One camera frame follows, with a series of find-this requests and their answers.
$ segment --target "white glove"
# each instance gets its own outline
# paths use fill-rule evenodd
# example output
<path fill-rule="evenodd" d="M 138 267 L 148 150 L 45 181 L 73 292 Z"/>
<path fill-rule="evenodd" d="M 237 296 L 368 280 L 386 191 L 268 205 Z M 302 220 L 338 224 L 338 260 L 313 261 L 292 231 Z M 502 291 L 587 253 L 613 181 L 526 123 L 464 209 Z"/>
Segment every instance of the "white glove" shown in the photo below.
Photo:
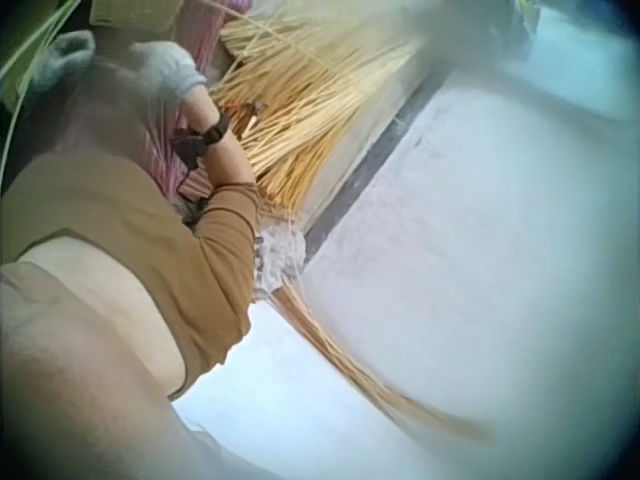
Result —
<path fill-rule="evenodd" d="M 193 87 L 207 83 L 189 52 L 174 42 L 135 43 L 129 54 L 133 68 L 120 69 L 117 78 L 145 98 L 177 105 Z"/>
<path fill-rule="evenodd" d="M 88 30 L 60 35 L 38 58 L 29 94 L 46 92 L 68 75 L 80 75 L 89 66 L 96 51 L 93 34 Z"/>

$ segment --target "tan long-sleeve shirt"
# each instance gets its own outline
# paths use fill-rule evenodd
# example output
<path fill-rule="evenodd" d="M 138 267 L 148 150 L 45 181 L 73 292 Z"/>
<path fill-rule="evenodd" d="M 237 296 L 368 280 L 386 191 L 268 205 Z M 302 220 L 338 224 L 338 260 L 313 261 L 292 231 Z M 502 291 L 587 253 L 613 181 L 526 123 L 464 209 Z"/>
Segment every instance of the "tan long-sleeve shirt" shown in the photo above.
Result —
<path fill-rule="evenodd" d="M 253 185 L 218 188 L 194 232 L 135 163 L 106 154 L 45 155 L 2 198 L 2 263 L 59 236 L 95 245 L 155 302 L 184 359 L 180 396 L 249 330 Z"/>

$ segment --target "concrete wall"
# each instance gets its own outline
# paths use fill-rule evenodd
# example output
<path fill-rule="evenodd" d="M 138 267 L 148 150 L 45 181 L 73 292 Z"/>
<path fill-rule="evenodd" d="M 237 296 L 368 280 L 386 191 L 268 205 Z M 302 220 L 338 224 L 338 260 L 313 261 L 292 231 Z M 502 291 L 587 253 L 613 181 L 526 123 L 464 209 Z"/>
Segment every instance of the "concrete wall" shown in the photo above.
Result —
<path fill-rule="evenodd" d="M 494 428 L 425 432 L 440 478 L 585 478 L 638 413 L 638 129 L 584 107 L 454 74 L 304 273 L 359 359 Z"/>

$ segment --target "bundle of reeds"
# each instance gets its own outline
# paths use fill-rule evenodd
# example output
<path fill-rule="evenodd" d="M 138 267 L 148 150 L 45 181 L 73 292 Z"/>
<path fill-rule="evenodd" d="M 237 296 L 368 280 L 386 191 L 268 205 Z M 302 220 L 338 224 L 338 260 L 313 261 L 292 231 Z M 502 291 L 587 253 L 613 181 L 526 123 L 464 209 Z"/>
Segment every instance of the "bundle of reeds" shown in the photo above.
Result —
<path fill-rule="evenodd" d="M 359 366 L 316 321 L 291 282 L 285 281 L 284 287 L 273 294 L 271 302 L 353 386 L 410 436 L 415 435 L 413 426 L 420 425 L 472 440 L 489 439 L 489 432 L 482 425 L 423 405 L 397 392 Z"/>
<path fill-rule="evenodd" d="M 264 199 L 296 211 L 359 109 L 423 46 L 380 18 L 336 21 L 291 12 L 240 18 L 222 31 L 239 60 L 212 91 L 222 109 L 260 102 L 241 143 Z M 242 112 L 229 112 L 244 122 Z M 201 172 L 185 183 L 202 183 Z"/>

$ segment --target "black wristwatch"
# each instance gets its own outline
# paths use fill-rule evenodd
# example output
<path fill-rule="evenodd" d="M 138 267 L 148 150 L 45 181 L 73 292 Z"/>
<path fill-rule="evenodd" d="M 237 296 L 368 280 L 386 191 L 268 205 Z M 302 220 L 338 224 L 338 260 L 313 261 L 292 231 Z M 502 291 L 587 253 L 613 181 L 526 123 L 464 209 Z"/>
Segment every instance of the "black wristwatch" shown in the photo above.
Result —
<path fill-rule="evenodd" d="M 231 117 L 222 112 L 218 123 L 209 127 L 203 134 L 191 129 L 177 130 L 171 139 L 171 146 L 187 168 L 194 170 L 198 168 L 198 159 L 207 153 L 207 149 L 224 138 L 230 124 Z"/>

